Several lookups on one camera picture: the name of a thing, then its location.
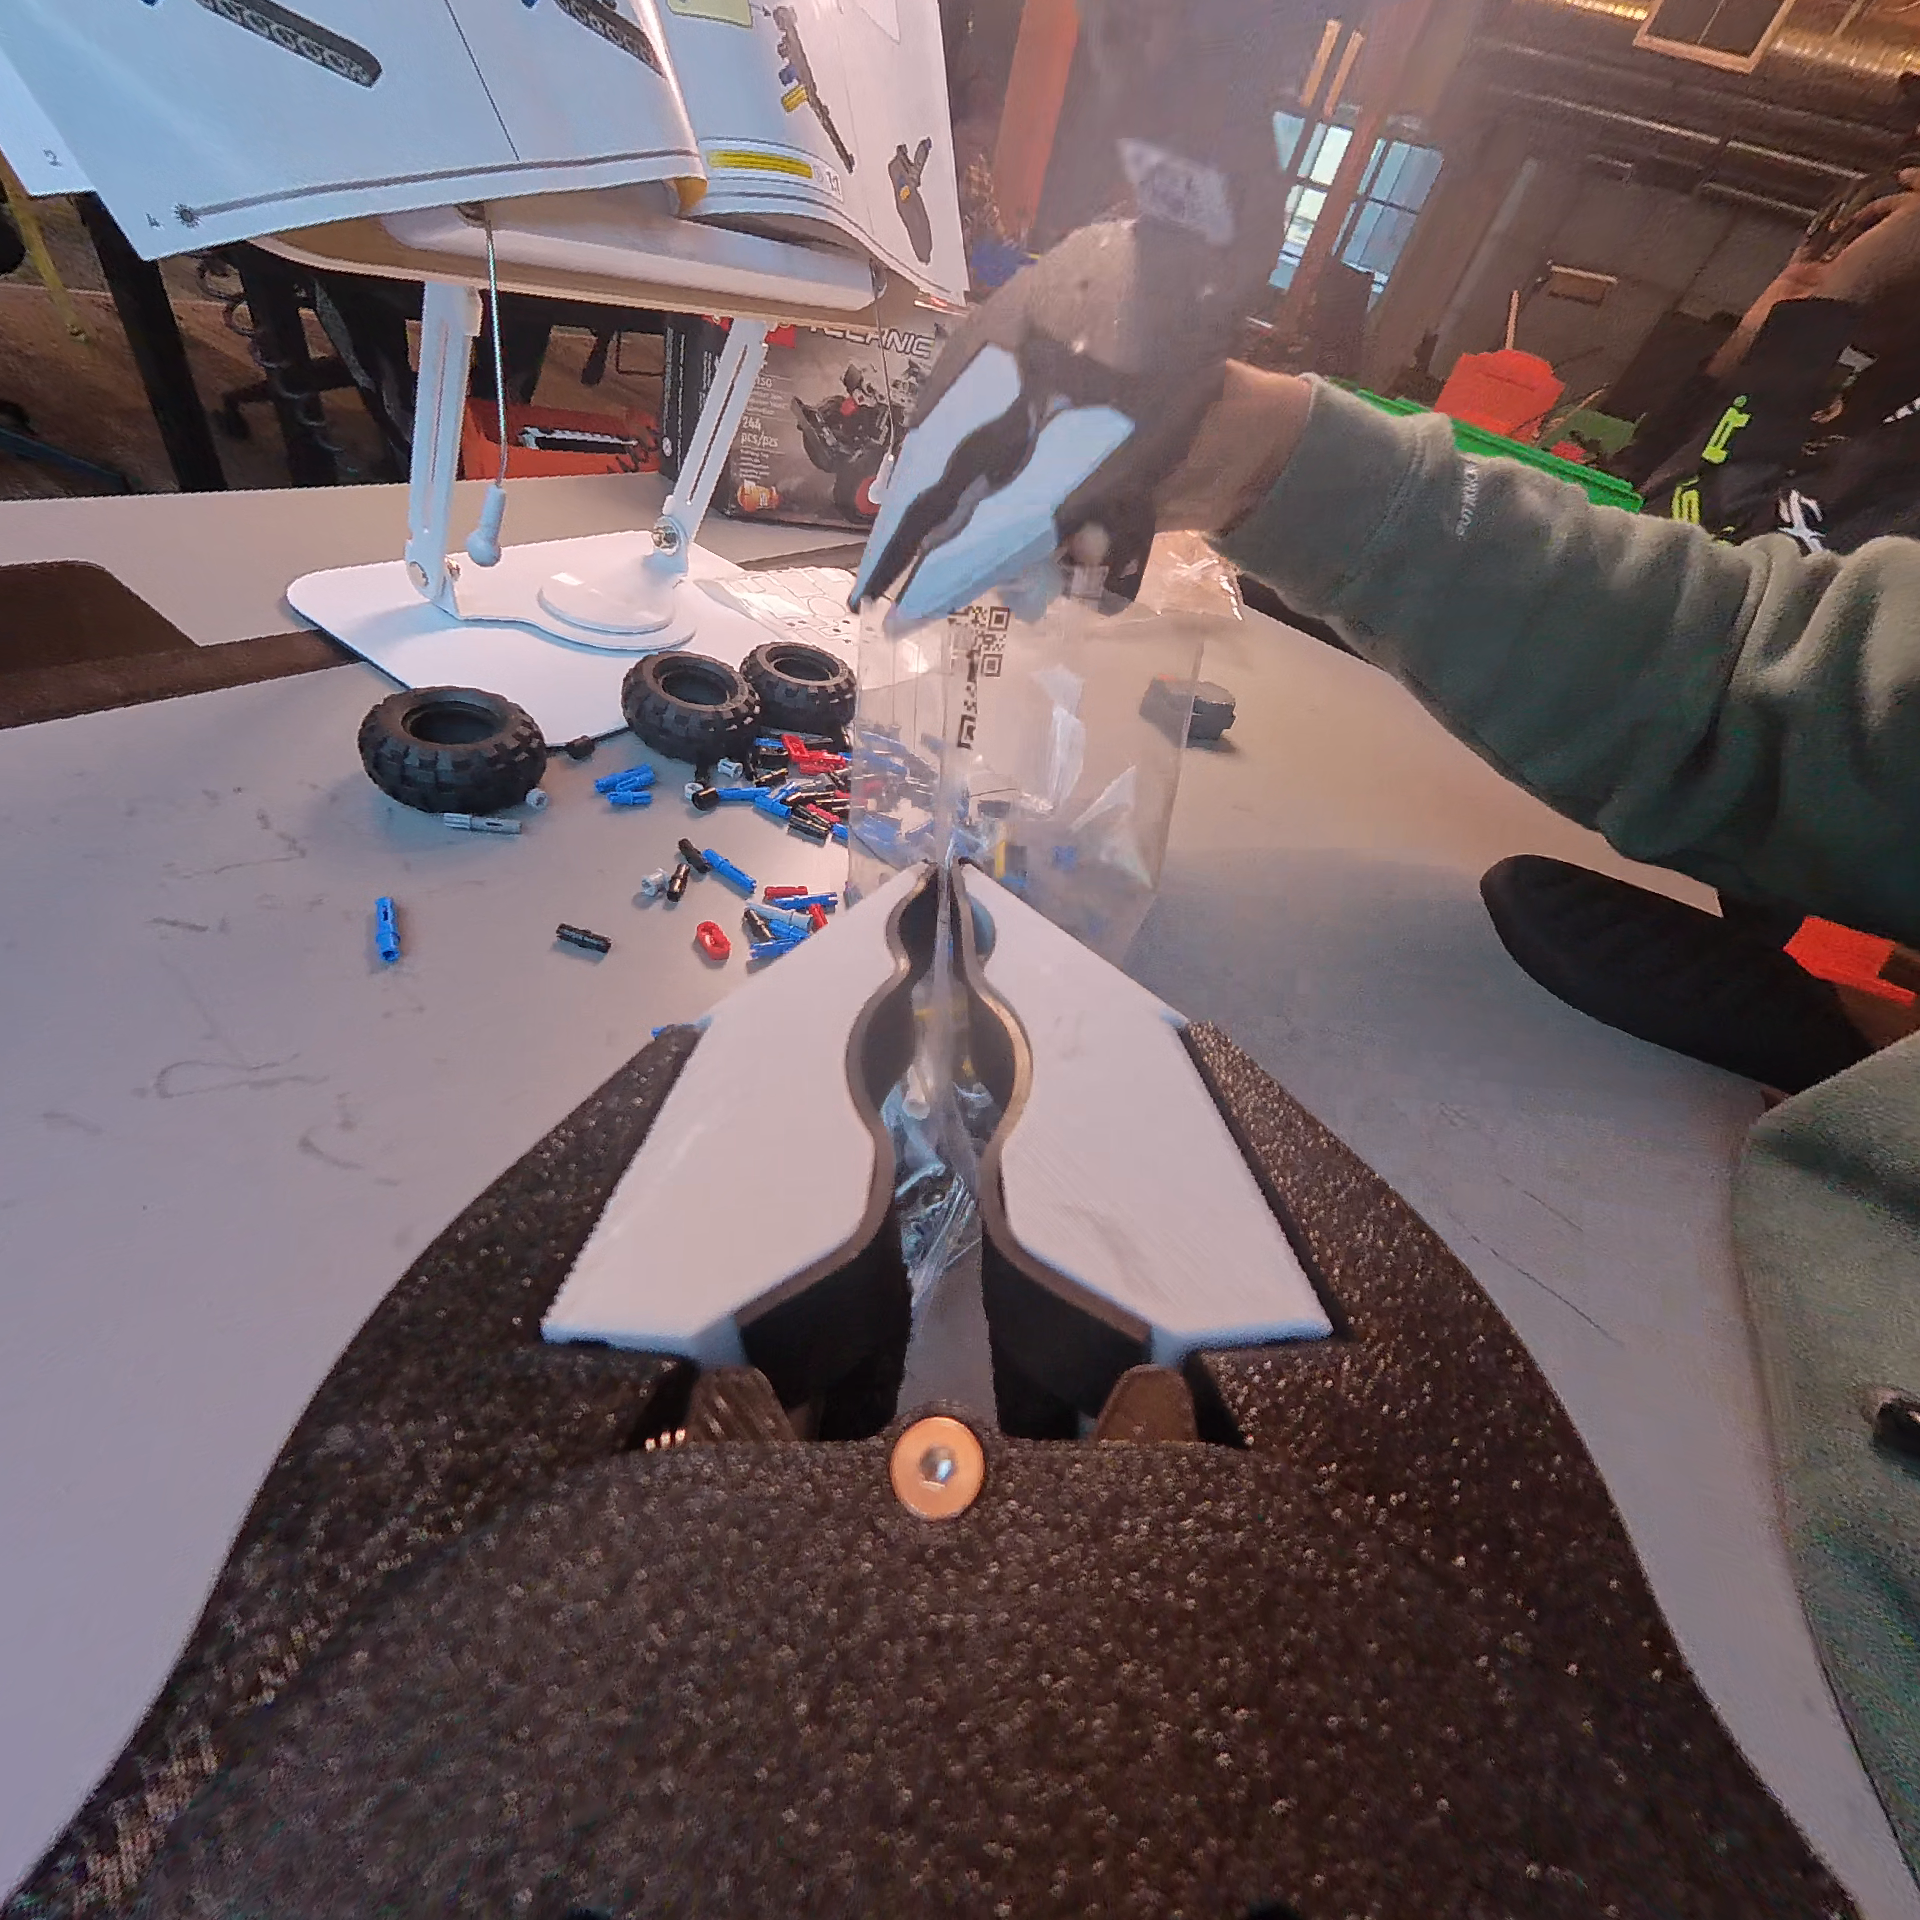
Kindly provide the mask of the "grey desk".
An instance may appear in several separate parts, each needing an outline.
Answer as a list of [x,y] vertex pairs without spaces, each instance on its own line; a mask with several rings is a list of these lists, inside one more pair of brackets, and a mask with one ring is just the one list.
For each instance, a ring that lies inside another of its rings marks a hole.
[[[1774,1511],[1728,1241],[1759,1105],[1575,1018],[1480,914],[1512,852],[1626,867],[1316,641],[1247,615],[1205,673],[1237,726],[1184,757],[1127,970],[1472,1269],[1756,1772],[1863,1915],[1914,1915]],[[125,1743],[381,1291],[741,978],[637,913],[590,766],[521,837],[389,806],[354,753],[377,692],[350,662],[4,733],[4,1889]]]

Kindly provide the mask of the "black toy tire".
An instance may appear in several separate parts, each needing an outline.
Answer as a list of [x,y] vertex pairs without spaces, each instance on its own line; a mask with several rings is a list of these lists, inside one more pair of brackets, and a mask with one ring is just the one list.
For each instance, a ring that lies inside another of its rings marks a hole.
[[738,674],[759,705],[759,730],[768,737],[836,737],[852,723],[857,674],[825,646],[768,641],[743,658]]
[[738,668],[681,649],[637,658],[620,702],[641,745],[688,763],[736,757],[761,719],[761,700]]
[[428,814],[493,814],[538,787],[546,745],[513,702],[464,685],[404,687],[362,717],[356,749],[396,803]]

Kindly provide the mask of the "building instruction booklet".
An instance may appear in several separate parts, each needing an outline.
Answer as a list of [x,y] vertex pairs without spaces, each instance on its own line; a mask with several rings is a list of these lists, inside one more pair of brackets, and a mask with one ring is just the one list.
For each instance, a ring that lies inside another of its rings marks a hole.
[[4,5],[4,143],[143,258],[775,321],[967,291],[934,5]]

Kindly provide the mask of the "person's right forearm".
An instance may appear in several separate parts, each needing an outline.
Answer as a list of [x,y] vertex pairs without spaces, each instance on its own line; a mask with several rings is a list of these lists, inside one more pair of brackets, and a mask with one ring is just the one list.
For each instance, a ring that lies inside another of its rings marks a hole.
[[1615,852],[1913,946],[1917,547],[1718,543],[1316,379],[1223,554]]

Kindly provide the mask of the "black toy set box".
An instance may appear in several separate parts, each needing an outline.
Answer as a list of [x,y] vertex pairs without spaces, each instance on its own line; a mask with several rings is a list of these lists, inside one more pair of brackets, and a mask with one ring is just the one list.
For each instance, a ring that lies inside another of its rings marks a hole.
[[879,468],[945,332],[945,315],[928,310],[881,330],[770,330],[710,507],[741,521],[866,533]]

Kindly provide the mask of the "person's right hand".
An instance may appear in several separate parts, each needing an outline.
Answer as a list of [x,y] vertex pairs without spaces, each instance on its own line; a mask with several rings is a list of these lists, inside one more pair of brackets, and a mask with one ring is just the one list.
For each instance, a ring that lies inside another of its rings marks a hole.
[[1284,473],[1320,388],[1316,374],[1226,361],[1184,458],[1153,491],[1153,535],[1231,540]]

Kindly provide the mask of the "orange crate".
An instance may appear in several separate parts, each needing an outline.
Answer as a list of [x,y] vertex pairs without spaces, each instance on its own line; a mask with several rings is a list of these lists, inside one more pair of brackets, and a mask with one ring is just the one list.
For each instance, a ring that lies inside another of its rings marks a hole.
[[602,415],[510,403],[504,434],[508,452],[502,454],[496,403],[469,398],[461,431],[461,479],[493,479],[502,458],[508,460],[508,478],[657,470],[657,418],[649,412]]

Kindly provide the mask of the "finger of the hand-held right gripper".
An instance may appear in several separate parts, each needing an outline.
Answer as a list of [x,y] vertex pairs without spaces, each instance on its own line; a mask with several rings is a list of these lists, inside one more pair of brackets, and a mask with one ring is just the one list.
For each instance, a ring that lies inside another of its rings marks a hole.
[[1031,443],[1014,355],[998,346],[981,348],[901,442],[854,571],[850,607],[890,599],[901,610],[901,588],[928,535],[945,521],[973,479],[1012,478]]
[[1108,404],[1069,406],[1040,428],[1012,478],[973,479],[928,535],[901,588],[903,618],[945,618],[981,595],[1048,563],[1063,535],[1055,516],[1113,452],[1133,421]]

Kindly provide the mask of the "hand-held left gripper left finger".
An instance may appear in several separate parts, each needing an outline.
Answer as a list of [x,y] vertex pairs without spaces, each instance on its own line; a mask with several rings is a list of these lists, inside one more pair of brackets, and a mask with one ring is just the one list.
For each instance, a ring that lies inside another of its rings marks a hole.
[[544,1315],[551,1345],[745,1357],[753,1307],[893,1194],[861,1110],[861,1018],[906,985],[901,870],[718,1004]]

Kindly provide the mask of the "clear plastic bag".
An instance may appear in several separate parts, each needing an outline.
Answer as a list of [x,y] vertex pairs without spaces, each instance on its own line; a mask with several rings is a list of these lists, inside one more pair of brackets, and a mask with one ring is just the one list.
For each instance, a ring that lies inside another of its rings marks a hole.
[[1105,959],[1159,891],[1206,637],[1223,615],[1001,596],[857,619],[848,898],[972,860]]

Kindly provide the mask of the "white booklet stand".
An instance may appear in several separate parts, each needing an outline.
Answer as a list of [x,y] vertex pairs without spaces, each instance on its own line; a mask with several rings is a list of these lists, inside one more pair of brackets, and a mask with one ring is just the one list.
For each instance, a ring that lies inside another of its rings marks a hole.
[[[866,318],[881,289],[866,251],[684,220],[641,187],[417,209],[282,230],[274,245],[308,266],[422,278],[401,556],[293,581],[298,618],[407,687],[501,692],[548,741],[613,733],[639,657],[738,665],[762,637],[719,588],[734,566],[696,535],[770,327]],[[678,478],[646,533],[508,543],[508,486],[493,479],[476,530],[457,542],[473,342],[501,289],[732,321]]]

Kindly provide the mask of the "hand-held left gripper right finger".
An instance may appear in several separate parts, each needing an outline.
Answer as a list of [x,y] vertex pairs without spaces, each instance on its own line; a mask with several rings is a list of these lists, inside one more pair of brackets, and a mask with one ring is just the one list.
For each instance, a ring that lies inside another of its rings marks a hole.
[[1143,1354],[1328,1337],[1185,1020],[988,873],[950,883],[991,1233],[1023,1275]]

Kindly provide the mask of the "red plastic bin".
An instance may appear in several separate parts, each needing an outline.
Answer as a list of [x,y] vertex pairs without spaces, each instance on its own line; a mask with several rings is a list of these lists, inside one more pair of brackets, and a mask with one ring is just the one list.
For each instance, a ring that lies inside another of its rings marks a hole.
[[1520,348],[1463,351],[1433,410],[1458,426],[1533,443],[1561,399],[1565,381],[1551,364]]

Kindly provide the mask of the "pile of small toy parts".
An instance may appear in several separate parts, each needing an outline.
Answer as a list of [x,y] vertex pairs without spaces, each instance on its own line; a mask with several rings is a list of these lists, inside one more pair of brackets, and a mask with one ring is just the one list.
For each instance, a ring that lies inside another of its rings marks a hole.
[[852,906],[848,781],[828,753],[792,766],[756,739],[692,770],[628,754],[592,779],[592,799],[621,829],[637,913],[681,922],[692,950],[695,924],[712,922],[734,945],[726,964],[759,971]]

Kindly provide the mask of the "green plastic bin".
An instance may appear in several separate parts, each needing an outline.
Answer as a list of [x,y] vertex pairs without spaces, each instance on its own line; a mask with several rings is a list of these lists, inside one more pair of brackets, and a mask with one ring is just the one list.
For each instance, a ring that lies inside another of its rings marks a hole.
[[[1386,415],[1426,415],[1437,412],[1436,406],[1416,403],[1413,398],[1386,398],[1376,390],[1367,390],[1353,379],[1336,379],[1334,386],[1338,386],[1345,394],[1353,394],[1354,398],[1364,399],[1367,404],[1376,406]],[[1576,463],[1558,458],[1546,447],[1505,439],[1477,422],[1468,422],[1460,415],[1449,415],[1449,426],[1453,443],[1474,460],[1509,460],[1512,463],[1521,463],[1535,473],[1545,473],[1558,482],[1578,486],[1592,502],[1602,507],[1638,513],[1642,505],[1638,491],[1634,491],[1623,478],[1615,478],[1605,468],[1597,468],[1592,463]]]

